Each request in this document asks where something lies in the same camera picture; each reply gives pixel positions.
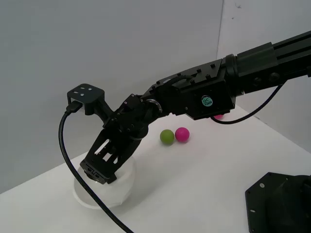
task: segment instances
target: cable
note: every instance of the cable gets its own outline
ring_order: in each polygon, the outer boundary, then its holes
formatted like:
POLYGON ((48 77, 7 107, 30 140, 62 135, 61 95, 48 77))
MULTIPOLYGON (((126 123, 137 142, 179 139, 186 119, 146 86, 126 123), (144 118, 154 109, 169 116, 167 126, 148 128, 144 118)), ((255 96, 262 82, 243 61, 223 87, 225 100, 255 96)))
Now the cable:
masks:
POLYGON ((71 113, 77 112, 82 107, 82 104, 74 101, 70 105, 68 105, 67 110, 65 111, 58 128, 58 142, 60 146, 60 150, 62 152, 62 155, 64 157, 64 160, 72 172, 73 176, 77 179, 77 181, 82 185, 82 187, 90 194, 90 196, 96 201, 96 203, 102 208, 102 210, 120 227, 122 230, 124 230, 126 233, 133 233, 124 223, 122 223, 110 210, 109 208, 100 200, 100 198, 94 193, 94 191, 87 185, 87 183, 82 179, 82 177, 79 175, 77 170, 72 165, 70 158, 68 157, 68 154, 65 149, 64 144, 64 125, 67 117, 71 113))
POLYGON ((255 109, 254 111, 252 111, 251 113, 247 114, 246 116, 243 116, 239 119, 236 119, 236 120, 232 120, 232 121, 221 121, 221 120, 217 120, 215 117, 211 116, 210 118, 219 123, 219 124, 223 124, 223 125, 232 125, 232 124, 235 124, 235 123, 239 123, 241 121, 244 121, 250 117, 252 117, 253 115, 255 115, 257 112, 259 112, 261 109, 264 108, 264 106, 266 106, 270 100, 272 100, 272 98, 277 94, 277 92, 281 89, 283 85, 279 85, 277 86, 277 88, 273 91, 273 93, 271 94, 271 96, 261 105, 259 106, 257 109, 255 109))

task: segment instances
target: table surface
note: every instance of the table surface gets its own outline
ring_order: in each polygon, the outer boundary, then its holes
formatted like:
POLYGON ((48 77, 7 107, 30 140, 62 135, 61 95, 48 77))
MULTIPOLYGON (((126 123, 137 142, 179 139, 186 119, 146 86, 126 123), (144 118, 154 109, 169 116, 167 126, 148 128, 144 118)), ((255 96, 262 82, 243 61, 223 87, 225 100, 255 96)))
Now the table surface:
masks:
MULTIPOLYGON (((245 114, 237 107, 224 120, 245 114)), ((78 165, 83 156, 73 163, 78 165)), ((134 157, 133 192, 113 212, 136 233, 247 233, 246 189, 269 171, 311 171, 308 152, 254 117, 220 125, 210 119, 168 116, 150 126, 134 157), (161 145, 160 132, 178 127, 190 130, 189 142, 161 145)), ((1 231, 122 232, 103 211, 81 206, 72 186, 73 176, 62 164, 2 193, 1 231)))

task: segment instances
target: magenta ball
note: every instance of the magenta ball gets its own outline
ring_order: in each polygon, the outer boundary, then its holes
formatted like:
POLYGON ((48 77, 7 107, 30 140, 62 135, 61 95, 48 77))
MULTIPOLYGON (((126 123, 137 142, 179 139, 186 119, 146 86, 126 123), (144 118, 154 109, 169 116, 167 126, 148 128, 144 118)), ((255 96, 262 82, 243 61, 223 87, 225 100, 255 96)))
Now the magenta ball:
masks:
POLYGON ((222 119, 224 117, 224 115, 216 115, 214 117, 215 117, 215 119, 220 120, 220 119, 222 119))
POLYGON ((184 127, 180 127, 175 132, 175 138, 178 142, 186 142, 189 139, 190 132, 184 127))

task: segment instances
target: gray wall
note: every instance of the gray wall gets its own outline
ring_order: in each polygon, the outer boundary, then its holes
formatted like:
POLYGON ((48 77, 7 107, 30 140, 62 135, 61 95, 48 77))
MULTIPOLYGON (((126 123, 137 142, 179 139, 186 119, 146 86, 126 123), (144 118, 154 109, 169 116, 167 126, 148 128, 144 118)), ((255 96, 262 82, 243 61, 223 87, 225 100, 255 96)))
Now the gray wall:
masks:
MULTIPOLYGON (((310 9, 310 0, 225 0, 218 57, 237 54, 268 42, 276 43, 310 31, 310 9)), ((273 89, 239 97, 237 105, 251 112, 269 97, 273 89)), ((256 115, 309 152, 310 90, 310 78, 290 80, 256 115)))
MULTIPOLYGON (((106 91, 115 109, 155 80, 216 58, 220 0, 2 0, 0 193, 61 163, 57 141, 66 92, 106 91)), ((101 130, 70 116, 71 157, 101 130)))

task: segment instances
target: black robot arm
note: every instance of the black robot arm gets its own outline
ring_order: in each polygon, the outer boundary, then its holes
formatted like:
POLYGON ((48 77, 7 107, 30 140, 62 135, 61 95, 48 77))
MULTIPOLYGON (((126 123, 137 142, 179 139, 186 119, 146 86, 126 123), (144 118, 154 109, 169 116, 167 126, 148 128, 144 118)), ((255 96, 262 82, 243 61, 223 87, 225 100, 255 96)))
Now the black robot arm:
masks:
POLYGON ((130 95, 114 112, 104 101, 103 90, 82 84, 68 92, 68 102, 82 103, 85 114, 97 114, 104 128, 80 165, 89 178, 113 182, 115 172, 157 118, 172 113, 197 120, 229 113, 237 96, 283 85, 303 75, 311 76, 311 32, 171 75, 143 95, 130 95), (106 145, 95 153, 104 142, 106 145))

